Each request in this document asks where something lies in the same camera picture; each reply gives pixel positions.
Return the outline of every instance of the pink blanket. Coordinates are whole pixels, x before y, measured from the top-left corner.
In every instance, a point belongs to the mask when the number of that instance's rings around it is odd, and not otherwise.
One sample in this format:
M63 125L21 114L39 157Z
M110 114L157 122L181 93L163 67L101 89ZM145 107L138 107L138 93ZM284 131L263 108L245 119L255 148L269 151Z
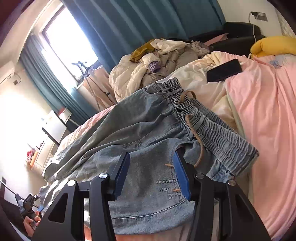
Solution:
M108 114L115 105L110 106L109 108L95 114L92 118L88 119L83 125L79 126L74 132L67 135L59 145L59 148L56 152L58 154L60 151L64 150L68 145L77 140L81 135L86 133L99 119L101 119L104 115Z
M252 168L254 207L273 240L296 218L296 64L275 69L259 59L237 58L243 72L226 80L245 136L260 153Z

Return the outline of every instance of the denim shorts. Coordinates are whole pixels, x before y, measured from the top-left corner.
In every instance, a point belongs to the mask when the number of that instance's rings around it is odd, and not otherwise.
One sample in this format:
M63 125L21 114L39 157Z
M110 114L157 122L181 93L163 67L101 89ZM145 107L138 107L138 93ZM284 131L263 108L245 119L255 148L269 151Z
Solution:
M122 193L115 202L109 202L115 233L150 234L189 222L194 202L176 191L179 184L174 168L165 165L173 164L172 156L181 145L188 163L195 164L199 158L201 146L185 116L191 115L190 123L204 145L196 169L212 180L234 179L258 157L258 151L197 100L185 96L181 103L183 92L173 78L133 93L88 133L89 138L82 136L66 148L59 161L52 163L54 175L46 169L45 179L51 183L61 183L65 177L90 180L128 151L131 164Z

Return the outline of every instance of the human hand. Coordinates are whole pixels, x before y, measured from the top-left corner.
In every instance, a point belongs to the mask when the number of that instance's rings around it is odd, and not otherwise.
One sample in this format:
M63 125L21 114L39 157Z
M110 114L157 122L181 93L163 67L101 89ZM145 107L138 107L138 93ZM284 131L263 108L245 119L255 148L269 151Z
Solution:
M39 222L41 221L41 218L38 217L39 211L36 211L35 214L36 214L36 217L34 218L34 221L36 222L36 226L38 226ZM28 216L25 217L23 222L29 237L32 237L35 232L35 230L30 225L30 223L32 222L33 222L33 219L29 218Z

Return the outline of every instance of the elastic waistband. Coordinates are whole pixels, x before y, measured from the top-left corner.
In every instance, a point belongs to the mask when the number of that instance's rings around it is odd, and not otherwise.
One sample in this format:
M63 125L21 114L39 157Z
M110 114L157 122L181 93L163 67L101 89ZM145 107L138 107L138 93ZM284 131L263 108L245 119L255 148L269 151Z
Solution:
M198 100L185 96L184 102L181 103L180 97L184 90L177 78L164 83L157 83L157 86L162 86L165 92L163 96L171 100L180 120L188 130L188 139L193 139L193 133L185 120L187 114L191 115L190 122L204 146L233 175L239 175L259 156L254 146L240 137L229 125Z

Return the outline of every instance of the wall outlet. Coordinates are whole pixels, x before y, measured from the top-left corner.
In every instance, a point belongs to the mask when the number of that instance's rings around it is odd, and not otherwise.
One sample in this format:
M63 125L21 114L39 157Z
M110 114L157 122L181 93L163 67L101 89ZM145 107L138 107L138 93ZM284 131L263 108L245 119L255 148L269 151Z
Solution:
M268 22L266 13L264 13L264 12L251 12L251 13L255 17L255 19L263 20L263 21Z

